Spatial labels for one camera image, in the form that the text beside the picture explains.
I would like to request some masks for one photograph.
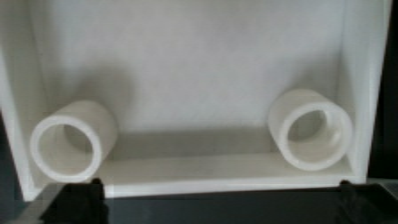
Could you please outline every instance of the white plastic enclosure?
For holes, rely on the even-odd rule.
[[[75,101],[112,111],[119,141],[96,176],[107,197],[364,182],[391,0],[0,2],[0,106],[25,200],[50,179],[30,157],[43,118]],[[308,88],[354,122],[320,171],[269,133],[277,96]],[[297,135],[315,127],[308,119]]]

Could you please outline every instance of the white box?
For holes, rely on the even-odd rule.
[[[389,9],[391,0],[2,1],[0,106],[25,200],[52,181],[32,129],[78,99],[121,127],[107,197],[363,183]],[[354,121],[348,155],[317,172],[286,163],[269,133],[292,88],[318,91]]]

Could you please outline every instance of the white cylinder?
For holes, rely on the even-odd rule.
[[[87,149],[73,145],[68,126],[87,138]],[[82,182],[93,177],[116,139],[112,114],[93,101],[71,103],[39,122],[30,138],[30,152],[38,167],[55,181]]]
[[[322,127],[308,139],[293,141],[292,125],[311,112],[320,112],[324,115]],[[308,171],[331,167],[350,147],[354,127],[345,110],[313,90],[297,89],[283,94],[272,104],[269,126],[290,164]]]

